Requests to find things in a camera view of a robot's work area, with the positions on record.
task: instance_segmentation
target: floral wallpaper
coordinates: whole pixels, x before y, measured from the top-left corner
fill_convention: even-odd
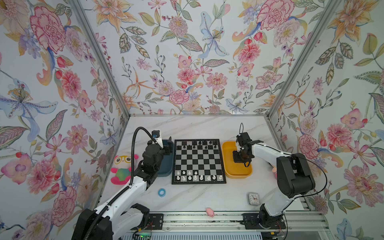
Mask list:
[[[0,0],[0,239],[71,238],[106,179],[120,107],[66,0]]]
[[[135,115],[266,113],[327,2],[81,3]]]
[[[272,117],[287,150],[327,174],[308,200],[339,240],[384,238],[383,9],[383,1],[341,1]],[[319,191],[324,174],[310,168]]]

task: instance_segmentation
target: marble tabletop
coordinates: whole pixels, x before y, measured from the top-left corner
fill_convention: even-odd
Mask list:
[[[118,155],[130,155],[132,136],[139,126],[149,132],[160,130],[163,139],[170,136],[175,139],[219,139],[235,141],[239,133],[240,123],[244,124],[244,132],[248,132],[252,140],[262,140],[266,144],[276,147],[269,128],[262,116],[145,116],[131,117],[124,133]],[[139,131],[136,137],[135,154],[142,160],[142,153],[147,146],[148,135]],[[248,192],[257,192],[261,203],[265,203],[277,188],[277,182],[272,174],[272,167],[262,159],[252,161],[253,174],[245,179],[226,178],[226,184],[191,184],[172,185],[170,174],[158,177],[155,182],[142,194],[137,203],[148,207],[151,211],[205,211],[207,207],[214,211],[255,211],[258,206],[249,205]],[[108,200],[122,188],[107,180],[100,203]],[[160,188],[166,190],[164,197],[159,197]],[[293,202],[287,210],[304,210],[299,200]]]

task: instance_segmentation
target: plush toy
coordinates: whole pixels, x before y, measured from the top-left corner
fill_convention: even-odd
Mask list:
[[[131,156],[116,156],[111,172],[115,174],[111,182],[115,185],[125,185],[131,179]]]

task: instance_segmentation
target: pink object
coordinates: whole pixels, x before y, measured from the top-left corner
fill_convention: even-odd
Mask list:
[[[210,209],[209,207],[207,207],[206,212],[207,212],[208,216],[210,216],[210,217],[215,216],[215,212],[212,209]]]

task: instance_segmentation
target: blue ring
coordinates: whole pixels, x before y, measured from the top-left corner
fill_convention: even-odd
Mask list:
[[[157,194],[159,195],[159,197],[164,197],[166,195],[166,190],[164,188],[160,188]]]

